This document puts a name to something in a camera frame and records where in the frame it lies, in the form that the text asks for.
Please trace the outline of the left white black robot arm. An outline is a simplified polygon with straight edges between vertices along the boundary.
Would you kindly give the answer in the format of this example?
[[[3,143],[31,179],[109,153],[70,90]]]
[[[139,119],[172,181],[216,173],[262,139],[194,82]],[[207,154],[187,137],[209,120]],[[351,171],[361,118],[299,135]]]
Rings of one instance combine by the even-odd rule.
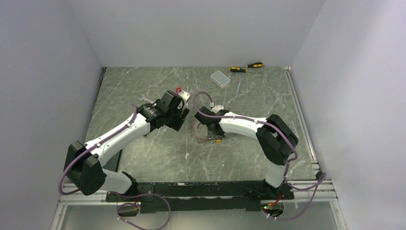
[[[132,141],[155,129],[167,126],[179,131],[189,113],[185,106],[190,97],[186,91],[166,91],[153,103],[134,104],[132,115],[104,135],[85,144],[74,141],[68,148],[62,177],[85,196],[106,190],[118,193],[125,201],[134,200],[137,181],[126,172],[113,172],[104,165]]]

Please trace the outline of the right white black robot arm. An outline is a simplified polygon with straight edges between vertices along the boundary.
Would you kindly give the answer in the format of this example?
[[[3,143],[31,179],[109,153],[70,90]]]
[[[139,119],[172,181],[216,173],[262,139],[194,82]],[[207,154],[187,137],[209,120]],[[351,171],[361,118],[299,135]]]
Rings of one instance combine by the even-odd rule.
[[[275,199],[282,193],[288,160],[297,158],[295,148],[299,139],[280,116],[249,117],[225,109],[215,113],[203,106],[195,118],[215,135],[223,137],[225,133],[234,133],[257,140],[270,162],[265,176],[264,194]]]

